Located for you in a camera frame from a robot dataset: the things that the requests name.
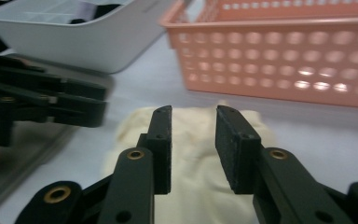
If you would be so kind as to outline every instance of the perforated basket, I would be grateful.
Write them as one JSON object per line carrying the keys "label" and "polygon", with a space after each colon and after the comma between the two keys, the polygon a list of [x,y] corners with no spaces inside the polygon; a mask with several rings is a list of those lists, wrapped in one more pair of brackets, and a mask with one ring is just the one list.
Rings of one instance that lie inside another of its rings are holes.
{"label": "perforated basket", "polygon": [[161,24],[186,87],[358,106],[358,0],[177,1]]}

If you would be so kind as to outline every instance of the cloth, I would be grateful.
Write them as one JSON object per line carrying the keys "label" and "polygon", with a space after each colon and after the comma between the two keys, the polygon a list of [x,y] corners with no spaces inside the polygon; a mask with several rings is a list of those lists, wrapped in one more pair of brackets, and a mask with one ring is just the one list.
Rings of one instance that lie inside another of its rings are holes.
{"label": "cloth", "polygon": [[[119,153],[135,147],[156,108],[140,108],[117,130],[116,147],[107,155],[105,176],[113,173]],[[265,147],[274,135],[254,111],[241,111],[262,137]],[[229,187],[214,147],[216,106],[172,110],[172,191],[155,197],[157,224],[255,223],[251,195],[235,195]]]}

